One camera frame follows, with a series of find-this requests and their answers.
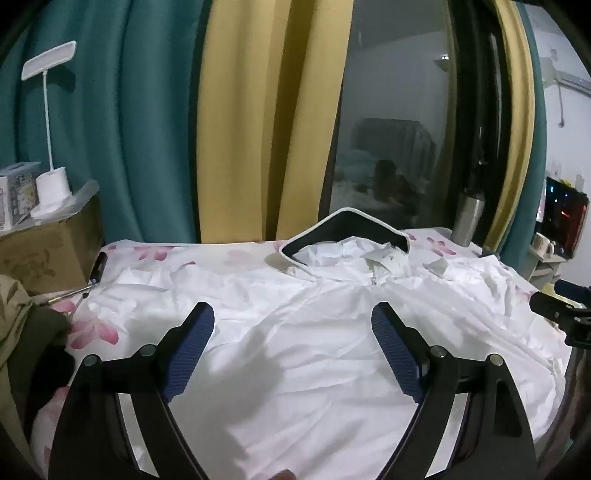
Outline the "white desk lamp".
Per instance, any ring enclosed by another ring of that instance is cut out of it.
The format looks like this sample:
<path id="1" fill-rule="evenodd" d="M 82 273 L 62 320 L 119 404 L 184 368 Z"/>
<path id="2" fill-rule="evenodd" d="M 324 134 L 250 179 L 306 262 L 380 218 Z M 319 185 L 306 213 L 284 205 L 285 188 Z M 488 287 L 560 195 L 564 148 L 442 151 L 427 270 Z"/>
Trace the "white desk lamp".
<path id="1" fill-rule="evenodd" d="M 43 113 L 49 169 L 40 174 L 35 180 L 38 204 L 30 212 L 31 218 L 35 220 L 52 215 L 63 208 L 72 198 L 66 169 L 56 167 L 54 162 L 47 77 L 51 69 L 74 58 L 76 47 L 77 42 L 75 40 L 57 45 L 27 60 L 21 70 L 20 79 L 22 82 L 36 76 L 41 76 L 42 79 Z"/>

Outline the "black screwdriver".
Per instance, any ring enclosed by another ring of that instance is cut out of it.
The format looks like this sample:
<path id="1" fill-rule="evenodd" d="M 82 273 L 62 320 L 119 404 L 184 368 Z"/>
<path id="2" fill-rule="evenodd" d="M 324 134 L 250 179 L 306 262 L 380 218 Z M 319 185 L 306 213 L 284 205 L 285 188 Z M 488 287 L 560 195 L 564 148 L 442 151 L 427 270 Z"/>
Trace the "black screwdriver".
<path id="1" fill-rule="evenodd" d="M 68 291 L 66 293 L 63 293 L 61 295 L 58 295 L 56 297 L 53 297 L 53 298 L 47 300 L 45 302 L 45 305 L 54 305 L 60 301 L 74 297 L 76 295 L 88 293 L 91 289 L 96 287 L 101 282 L 107 260 L 108 260 L 107 254 L 105 252 L 100 252 L 98 254 L 96 261 L 94 263 L 94 266 L 91 270 L 88 284 L 86 286 L 78 288 L 78 289 L 74 289 L 74 290 Z"/>

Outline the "glass window door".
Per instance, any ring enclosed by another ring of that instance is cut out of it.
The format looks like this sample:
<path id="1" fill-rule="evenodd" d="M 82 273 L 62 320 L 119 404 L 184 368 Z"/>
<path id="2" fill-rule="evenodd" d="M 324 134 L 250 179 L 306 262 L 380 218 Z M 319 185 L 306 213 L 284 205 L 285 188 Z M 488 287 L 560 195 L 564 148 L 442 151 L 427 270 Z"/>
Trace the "glass window door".
<path id="1" fill-rule="evenodd" d="M 448 1 L 356 1 L 320 214 L 446 226 L 457 71 Z"/>

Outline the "teal curtain left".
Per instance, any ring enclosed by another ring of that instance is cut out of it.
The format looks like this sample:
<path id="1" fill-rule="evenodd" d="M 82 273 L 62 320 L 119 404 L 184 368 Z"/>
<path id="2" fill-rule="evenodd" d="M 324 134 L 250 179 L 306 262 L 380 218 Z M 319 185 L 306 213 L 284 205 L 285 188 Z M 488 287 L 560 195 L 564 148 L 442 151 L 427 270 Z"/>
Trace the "teal curtain left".
<path id="1" fill-rule="evenodd" d="M 105 239 L 193 243 L 197 90 L 207 1 L 5 1 L 1 5 L 1 163 L 48 167 L 42 79 L 30 58 L 77 42 L 48 72 L 55 166 L 99 185 Z"/>

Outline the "brown cardboard box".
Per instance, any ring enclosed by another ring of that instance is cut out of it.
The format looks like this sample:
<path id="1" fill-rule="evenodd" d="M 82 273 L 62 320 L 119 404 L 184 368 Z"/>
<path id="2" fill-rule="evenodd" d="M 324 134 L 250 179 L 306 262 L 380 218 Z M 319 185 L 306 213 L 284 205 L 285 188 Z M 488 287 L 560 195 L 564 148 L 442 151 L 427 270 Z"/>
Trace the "brown cardboard box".
<path id="1" fill-rule="evenodd" d="M 1 237 L 1 273 L 30 295 L 85 286 L 103 245 L 100 205 L 92 198 L 73 216 Z"/>

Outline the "yellow teal curtain right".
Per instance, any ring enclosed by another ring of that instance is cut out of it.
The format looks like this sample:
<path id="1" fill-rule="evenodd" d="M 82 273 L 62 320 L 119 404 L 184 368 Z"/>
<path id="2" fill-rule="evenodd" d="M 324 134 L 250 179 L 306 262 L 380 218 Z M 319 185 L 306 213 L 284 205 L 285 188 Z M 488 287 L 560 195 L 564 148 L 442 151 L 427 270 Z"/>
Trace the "yellow teal curtain right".
<path id="1" fill-rule="evenodd" d="M 527 262 L 546 177 L 547 127 L 538 50 L 525 7 L 493 3 L 508 67 L 511 115 L 506 173 L 485 246 L 516 271 Z"/>

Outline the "white mug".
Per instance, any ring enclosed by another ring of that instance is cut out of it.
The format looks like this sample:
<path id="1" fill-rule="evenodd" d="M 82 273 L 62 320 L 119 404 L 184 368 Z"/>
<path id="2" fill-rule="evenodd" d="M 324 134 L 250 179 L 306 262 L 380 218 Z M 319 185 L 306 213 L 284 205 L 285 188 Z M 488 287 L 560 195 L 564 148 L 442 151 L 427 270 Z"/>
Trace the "white mug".
<path id="1" fill-rule="evenodd" d="M 554 243 L 540 232 L 534 235 L 532 249 L 541 258 L 550 258 L 555 252 Z"/>

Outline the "steel tumbler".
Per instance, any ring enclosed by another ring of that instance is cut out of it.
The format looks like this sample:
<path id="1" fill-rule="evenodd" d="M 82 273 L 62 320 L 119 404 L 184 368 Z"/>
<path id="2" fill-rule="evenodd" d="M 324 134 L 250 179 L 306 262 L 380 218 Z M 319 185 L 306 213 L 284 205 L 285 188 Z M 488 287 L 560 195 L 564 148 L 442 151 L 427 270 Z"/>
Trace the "steel tumbler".
<path id="1" fill-rule="evenodd" d="M 468 247 L 472 242 L 484 211 L 485 195 L 482 190 L 466 190 L 460 195 L 451 240 Z"/>

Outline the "olive green garment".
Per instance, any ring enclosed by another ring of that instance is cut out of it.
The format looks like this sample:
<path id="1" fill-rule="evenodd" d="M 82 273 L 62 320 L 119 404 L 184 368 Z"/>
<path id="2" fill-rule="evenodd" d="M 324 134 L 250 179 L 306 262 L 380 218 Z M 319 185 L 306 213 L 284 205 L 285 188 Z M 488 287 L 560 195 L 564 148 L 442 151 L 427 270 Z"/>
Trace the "olive green garment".
<path id="1" fill-rule="evenodd" d="M 1 277 L 1 464 L 35 475 L 49 456 L 31 440 L 41 420 L 58 422 L 75 361 L 66 351 L 70 322 L 37 305 L 21 283 Z"/>

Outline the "dark monitor with lights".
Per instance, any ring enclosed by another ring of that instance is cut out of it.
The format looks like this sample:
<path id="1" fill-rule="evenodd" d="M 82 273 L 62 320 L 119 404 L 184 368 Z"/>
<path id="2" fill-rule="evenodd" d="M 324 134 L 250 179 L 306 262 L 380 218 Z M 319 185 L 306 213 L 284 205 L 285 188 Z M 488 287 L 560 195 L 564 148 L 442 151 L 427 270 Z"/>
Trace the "dark monitor with lights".
<path id="1" fill-rule="evenodd" d="M 536 231 L 555 243 L 557 255 L 575 256 L 585 223 L 589 197 L 573 187 L 546 178 L 542 221 Z"/>

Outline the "black white-trimmed bag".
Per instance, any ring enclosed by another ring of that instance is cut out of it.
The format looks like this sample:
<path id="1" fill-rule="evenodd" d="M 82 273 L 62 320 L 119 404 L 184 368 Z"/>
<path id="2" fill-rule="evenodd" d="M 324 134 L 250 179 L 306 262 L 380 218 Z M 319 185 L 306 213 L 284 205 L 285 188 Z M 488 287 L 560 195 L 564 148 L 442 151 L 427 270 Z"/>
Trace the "black white-trimmed bag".
<path id="1" fill-rule="evenodd" d="M 380 245 L 390 243 L 406 254 L 411 251 L 410 238 L 404 232 L 361 210 L 344 207 L 285 241 L 279 252 L 290 263 L 303 265 L 296 259 L 296 254 L 304 247 L 322 242 L 339 242 L 349 237 L 368 239 Z"/>

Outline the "small white printed box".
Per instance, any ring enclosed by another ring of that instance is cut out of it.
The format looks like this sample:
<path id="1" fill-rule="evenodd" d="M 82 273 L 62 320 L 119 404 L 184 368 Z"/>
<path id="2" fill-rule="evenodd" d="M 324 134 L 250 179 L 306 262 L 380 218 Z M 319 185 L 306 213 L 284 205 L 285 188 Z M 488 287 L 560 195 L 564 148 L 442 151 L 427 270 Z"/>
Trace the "small white printed box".
<path id="1" fill-rule="evenodd" d="M 8 231 L 22 222 L 37 205 L 39 162 L 19 162 L 1 170 L 0 227 Z"/>

